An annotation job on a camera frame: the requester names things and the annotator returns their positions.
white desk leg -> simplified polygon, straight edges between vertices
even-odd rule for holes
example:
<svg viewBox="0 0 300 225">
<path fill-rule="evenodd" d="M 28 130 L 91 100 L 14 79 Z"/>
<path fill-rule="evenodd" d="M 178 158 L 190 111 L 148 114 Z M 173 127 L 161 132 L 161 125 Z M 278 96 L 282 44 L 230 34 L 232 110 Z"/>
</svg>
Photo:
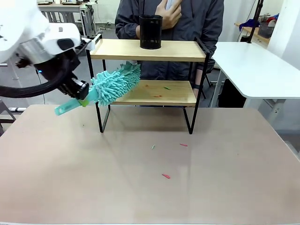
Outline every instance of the white desk leg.
<svg viewBox="0 0 300 225">
<path fill-rule="evenodd" d="M 275 105 L 273 106 L 272 112 L 268 116 L 268 122 L 272 125 L 278 116 L 280 110 L 283 108 L 286 99 L 278 99 Z"/>
<path fill-rule="evenodd" d="M 252 108 L 252 109 L 259 109 L 263 100 L 258 98 L 247 98 L 244 104 L 244 108 Z"/>
<path fill-rule="evenodd" d="M 225 77 L 226 77 L 226 75 L 221 70 L 220 74 L 219 74 L 219 78 L 217 79 L 217 84 L 216 84 L 215 92 L 214 92 L 214 95 L 212 97 L 212 101 L 211 101 L 211 105 L 210 105 L 211 108 L 215 108 L 216 107 L 218 96 L 219 96 L 220 89 L 221 89 L 221 86 L 222 86 L 222 81 L 223 81 L 223 79 Z"/>
</svg>

black metal shelf frame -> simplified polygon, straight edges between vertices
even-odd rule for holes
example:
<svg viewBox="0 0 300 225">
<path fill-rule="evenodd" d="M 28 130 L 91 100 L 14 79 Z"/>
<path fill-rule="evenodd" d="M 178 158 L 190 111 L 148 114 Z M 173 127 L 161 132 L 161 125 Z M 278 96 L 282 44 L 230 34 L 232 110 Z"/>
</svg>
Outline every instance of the black metal shelf frame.
<svg viewBox="0 0 300 225">
<path fill-rule="evenodd" d="M 200 88 L 199 88 L 199 92 L 198 92 L 198 96 L 197 96 L 197 101 L 196 101 L 196 105 L 195 105 L 195 109 L 194 109 L 192 124 L 190 124 L 190 122 L 189 122 L 188 114 L 187 114 L 187 111 L 186 111 L 186 107 L 185 106 L 183 107 L 183 112 L 184 112 L 184 116 L 185 116 L 185 119 L 186 119 L 186 122 L 187 122 L 188 132 L 190 134 L 192 134 L 193 131 L 194 131 L 194 127 L 195 127 L 195 122 L 196 122 L 196 117 L 197 117 L 197 112 L 198 112 L 198 107 L 199 107 L 199 103 L 200 103 L 201 94 L 204 94 L 203 93 L 203 84 L 204 84 L 204 80 L 208 79 L 206 72 L 207 72 L 208 63 L 209 63 L 209 59 L 210 59 L 210 51 L 203 44 L 203 42 L 198 37 L 195 37 L 195 42 L 203 50 L 203 52 L 205 53 L 206 57 L 205 57 L 205 61 L 204 61 L 204 64 L 203 64 L 203 73 L 202 73 L 201 82 L 200 82 L 200 85 L 199 85 Z M 90 77 L 94 78 L 94 71 L 93 71 L 93 65 L 92 65 L 92 60 L 91 60 L 90 52 L 87 50 L 86 53 L 87 53 L 88 64 L 89 64 L 89 69 L 90 69 Z M 102 64 L 103 64 L 103 70 L 105 71 L 106 70 L 105 60 L 102 60 Z M 194 63 L 191 62 L 190 63 L 190 68 L 189 68 L 189 73 L 188 73 L 188 80 L 189 81 L 191 80 L 191 75 L 192 75 L 192 72 L 193 72 L 193 67 L 194 67 Z M 104 132 L 104 129 L 106 127 L 106 123 L 107 123 L 107 119 L 108 119 L 110 110 L 111 110 L 111 106 L 109 105 L 108 109 L 106 111 L 106 115 L 105 115 L 104 121 L 102 123 L 99 105 L 98 105 L 98 103 L 96 103 L 96 111 L 97 111 L 99 129 L 100 129 L 101 133 Z"/>
</svg>

red debris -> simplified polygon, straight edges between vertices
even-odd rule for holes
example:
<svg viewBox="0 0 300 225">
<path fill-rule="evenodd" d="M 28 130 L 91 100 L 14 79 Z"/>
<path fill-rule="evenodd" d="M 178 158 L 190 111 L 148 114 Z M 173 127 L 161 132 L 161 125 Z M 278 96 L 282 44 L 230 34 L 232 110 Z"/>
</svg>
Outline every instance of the red debris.
<svg viewBox="0 0 300 225">
<path fill-rule="evenodd" d="M 167 174 L 162 174 L 164 177 L 166 177 L 166 178 L 168 178 L 168 179 L 170 179 L 171 177 L 169 176 L 169 175 L 167 175 Z"/>
</svg>

wooden shelf board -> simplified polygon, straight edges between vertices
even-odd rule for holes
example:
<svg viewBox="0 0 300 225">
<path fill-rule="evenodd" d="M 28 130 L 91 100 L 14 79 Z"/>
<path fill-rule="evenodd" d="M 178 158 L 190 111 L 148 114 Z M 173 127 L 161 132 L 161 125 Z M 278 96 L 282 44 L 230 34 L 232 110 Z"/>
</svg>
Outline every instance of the wooden shelf board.
<svg viewBox="0 0 300 225">
<path fill-rule="evenodd" d="M 101 39 L 92 59 L 204 62 L 205 54 L 195 41 L 162 41 L 156 50 L 140 48 L 140 40 Z"/>
<path fill-rule="evenodd" d="M 149 80 L 141 80 L 136 88 L 113 103 L 113 105 L 180 106 L 195 106 L 195 104 L 196 98 L 189 81 Z"/>
<path fill-rule="evenodd" d="M 237 26 L 237 27 L 239 27 L 239 26 L 240 26 L 240 23 L 235 23 L 234 25 Z M 243 29 L 244 29 L 246 32 L 251 33 L 252 27 L 243 27 Z M 261 41 L 263 41 L 263 42 L 265 42 L 265 43 L 267 43 L 267 44 L 270 43 L 270 38 L 264 38 L 264 37 L 258 35 L 258 29 L 259 29 L 258 27 L 255 29 L 253 35 L 254 35 L 255 37 L 257 37 L 259 40 L 261 40 Z"/>
</svg>

white table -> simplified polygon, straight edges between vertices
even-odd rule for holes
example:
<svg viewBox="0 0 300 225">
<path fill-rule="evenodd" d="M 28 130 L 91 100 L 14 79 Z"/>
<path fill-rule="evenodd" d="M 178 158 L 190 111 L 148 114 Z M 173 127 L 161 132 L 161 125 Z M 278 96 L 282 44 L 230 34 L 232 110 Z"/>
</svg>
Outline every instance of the white table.
<svg viewBox="0 0 300 225">
<path fill-rule="evenodd" d="M 300 98 L 300 71 L 257 44 L 219 42 L 213 58 L 221 72 L 211 107 L 216 106 L 225 76 L 247 98 L 245 108 L 258 109 L 263 100 L 273 107 L 268 117 L 270 123 L 286 99 Z"/>
</svg>

